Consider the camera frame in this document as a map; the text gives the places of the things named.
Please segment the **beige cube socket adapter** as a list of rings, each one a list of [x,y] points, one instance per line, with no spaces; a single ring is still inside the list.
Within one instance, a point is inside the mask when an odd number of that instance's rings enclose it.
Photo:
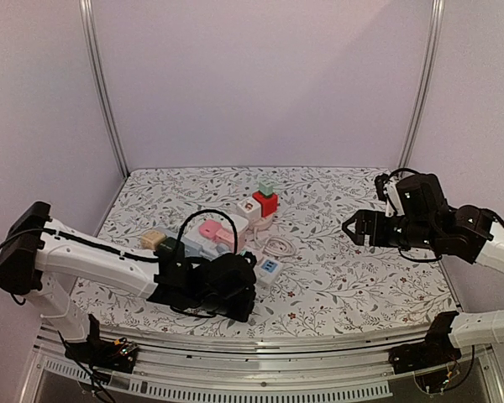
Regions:
[[[142,249],[156,250],[166,238],[167,236],[164,232],[157,229],[150,229],[141,234],[139,244]]]

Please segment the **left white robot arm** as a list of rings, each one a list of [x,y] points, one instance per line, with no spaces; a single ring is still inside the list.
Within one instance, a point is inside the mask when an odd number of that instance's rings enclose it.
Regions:
[[[37,201],[0,244],[0,289],[25,298],[89,364],[101,364],[108,346],[100,340],[98,321],[72,301],[56,273],[110,285],[177,313],[199,309],[208,317],[247,322],[255,302],[255,264],[250,252],[188,257],[180,239],[171,248],[126,249],[74,231],[50,216],[49,204]]]

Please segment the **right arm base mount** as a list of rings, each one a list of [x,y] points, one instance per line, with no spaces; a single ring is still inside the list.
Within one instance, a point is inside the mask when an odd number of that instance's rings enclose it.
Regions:
[[[433,319],[421,342],[391,348],[388,362],[394,373],[404,374],[460,359],[460,349],[449,339],[452,323],[458,315],[457,311],[441,312]]]

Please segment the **dark green cube adapter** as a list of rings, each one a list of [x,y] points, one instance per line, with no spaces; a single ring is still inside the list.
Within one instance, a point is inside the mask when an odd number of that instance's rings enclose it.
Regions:
[[[155,255],[161,263],[169,264],[178,259],[182,260],[185,257],[185,246],[182,241],[176,238],[165,238],[155,250]]]

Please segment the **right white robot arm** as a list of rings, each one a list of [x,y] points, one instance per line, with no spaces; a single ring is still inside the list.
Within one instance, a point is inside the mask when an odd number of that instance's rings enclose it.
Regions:
[[[391,216],[359,210],[343,222],[342,229],[356,245],[368,243],[401,253],[424,249],[435,260],[455,258],[504,278],[504,220],[486,208],[407,209]],[[434,366],[458,358],[462,348],[488,343],[504,343],[504,309],[497,306],[480,312],[442,312],[420,343],[393,349],[391,358],[399,363],[415,354],[423,365]]]

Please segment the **grey-blue power strip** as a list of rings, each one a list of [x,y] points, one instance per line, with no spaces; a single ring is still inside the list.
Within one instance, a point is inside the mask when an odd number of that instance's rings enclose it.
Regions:
[[[198,225],[181,237],[181,243],[184,245],[186,257],[203,257],[213,260],[220,255],[232,252],[229,246],[203,237],[199,232]]]

